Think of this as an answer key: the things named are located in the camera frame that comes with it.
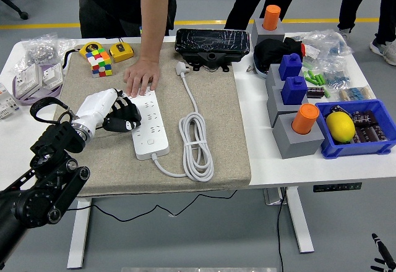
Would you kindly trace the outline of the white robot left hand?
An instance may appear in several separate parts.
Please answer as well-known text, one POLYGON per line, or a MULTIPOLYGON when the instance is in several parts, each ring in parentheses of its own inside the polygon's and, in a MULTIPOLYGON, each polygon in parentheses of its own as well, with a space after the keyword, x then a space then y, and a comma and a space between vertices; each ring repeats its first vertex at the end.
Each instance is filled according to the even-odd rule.
POLYGON ((129 97, 110 88, 86 97, 72 126, 89 141, 98 127, 110 132, 130 132, 140 126, 141 120, 140 111, 129 97))

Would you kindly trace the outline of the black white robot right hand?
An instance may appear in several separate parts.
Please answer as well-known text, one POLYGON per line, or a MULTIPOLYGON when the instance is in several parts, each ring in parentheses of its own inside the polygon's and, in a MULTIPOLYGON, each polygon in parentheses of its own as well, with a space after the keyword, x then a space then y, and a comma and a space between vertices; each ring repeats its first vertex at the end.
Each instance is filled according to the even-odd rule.
POLYGON ((373 271, 395 271, 395 261, 388 251, 387 247, 381 241, 377 234, 372 233, 372 239, 381 255, 381 258, 375 258, 376 263, 385 265, 385 268, 371 265, 373 271))

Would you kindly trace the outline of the person's left hand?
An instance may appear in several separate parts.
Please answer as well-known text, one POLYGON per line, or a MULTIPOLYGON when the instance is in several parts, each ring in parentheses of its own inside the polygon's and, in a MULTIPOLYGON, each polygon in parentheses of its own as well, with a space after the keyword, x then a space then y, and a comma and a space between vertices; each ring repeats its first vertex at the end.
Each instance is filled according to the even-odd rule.
POLYGON ((155 90, 159 79, 159 60, 141 57, 124 71, 123 81, 126 83, 126 95, 133 98, 143 95, 148 85, 150 85, 150 90, 155 90))

